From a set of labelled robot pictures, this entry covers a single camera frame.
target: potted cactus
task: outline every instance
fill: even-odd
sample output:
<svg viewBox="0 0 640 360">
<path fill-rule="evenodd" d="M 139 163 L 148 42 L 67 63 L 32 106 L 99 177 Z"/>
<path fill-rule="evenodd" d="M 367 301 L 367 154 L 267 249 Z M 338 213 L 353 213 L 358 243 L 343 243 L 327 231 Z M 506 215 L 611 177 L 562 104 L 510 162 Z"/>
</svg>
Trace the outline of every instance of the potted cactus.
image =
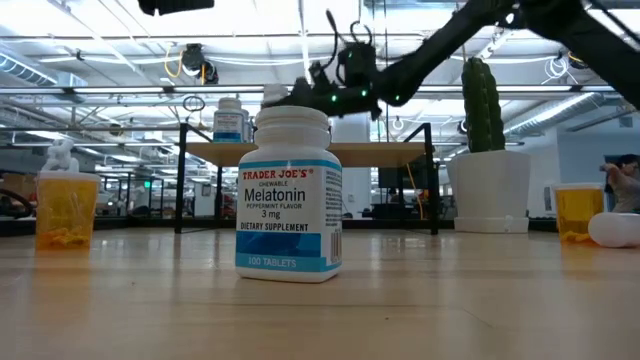
<svg viewBox="0 0 640 360">
<path fill-rule="evenodd" d="M 471 58 L 462 72 L 469 154 L 454 157 L 447 172 L 456 199 L 457 231 L 525 233 L 529 156 L 506 151 L 496 80 Z"/>
</svg>

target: light wood surface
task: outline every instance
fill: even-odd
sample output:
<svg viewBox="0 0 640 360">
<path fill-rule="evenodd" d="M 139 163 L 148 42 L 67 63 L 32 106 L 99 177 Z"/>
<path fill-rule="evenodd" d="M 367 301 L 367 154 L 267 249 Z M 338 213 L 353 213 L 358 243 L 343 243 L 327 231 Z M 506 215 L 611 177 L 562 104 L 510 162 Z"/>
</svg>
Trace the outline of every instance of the light wood surface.
<svg viewBox="0 0 640 360">
<path fill-rule="evenodd" d="M 187 152 L 217 166 L 238 166 L 254 144 L 189 143 Z M 328 149 L 344 167 L 399 167 L 424 154 L 424 143 L 332 143 Z"/>
<path fill-rule="evenodd" d="M 638 359 L 640 252 L 346 231 L 326 283 L 240 279 L 234 232 L 0 241 L 4 359 Z"/>
</svg>

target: small white figurine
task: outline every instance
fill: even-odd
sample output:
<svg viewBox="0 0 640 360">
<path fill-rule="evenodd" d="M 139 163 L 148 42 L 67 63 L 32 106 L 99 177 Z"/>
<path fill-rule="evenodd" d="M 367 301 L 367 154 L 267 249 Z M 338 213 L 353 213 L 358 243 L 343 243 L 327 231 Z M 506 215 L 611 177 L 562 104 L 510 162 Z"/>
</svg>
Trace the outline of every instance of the small white figurine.
<svg viewBox="0 0 640 360">
<path fill-rule="evenodd" d="M 59 171 L 78 172 L 80 165 L 78 160 L 71 157 L 73 141 L 69 139 L 54 140 L 47 149 L 48 159 L 42 167 L 43 171 L 51 171 L 57 167 Z"/>
</svg>

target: cactus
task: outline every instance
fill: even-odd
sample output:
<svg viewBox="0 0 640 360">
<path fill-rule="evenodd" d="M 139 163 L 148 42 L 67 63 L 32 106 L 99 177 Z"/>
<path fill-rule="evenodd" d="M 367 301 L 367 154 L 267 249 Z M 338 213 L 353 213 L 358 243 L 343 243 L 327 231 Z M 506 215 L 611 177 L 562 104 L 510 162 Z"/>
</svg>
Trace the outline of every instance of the cactus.
<svg viewBox="0 0 640 360">
<path fill-rule="evenodd" d="M 464 64 L 462 92 L 469 151 L 504 150 L 504 124 L 496 79 L 481 59 L 471 58 Z"/>
</svg>

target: melatonin bottle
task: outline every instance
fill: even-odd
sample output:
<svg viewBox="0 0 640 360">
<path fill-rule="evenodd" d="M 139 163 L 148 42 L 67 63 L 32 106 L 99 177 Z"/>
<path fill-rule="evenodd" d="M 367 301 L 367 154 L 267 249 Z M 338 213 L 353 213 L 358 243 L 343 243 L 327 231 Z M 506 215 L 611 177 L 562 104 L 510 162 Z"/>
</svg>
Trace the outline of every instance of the melatonin bottle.
<svg viewBox="0 0 640 360">
<path fill-rule="evenodd" d="M 342 265 L 342 165 L 326 149 L 327 116 L 298 106 L 258 113 L 238 165 L 236 272 L 318 283 Z"/>
</svg>

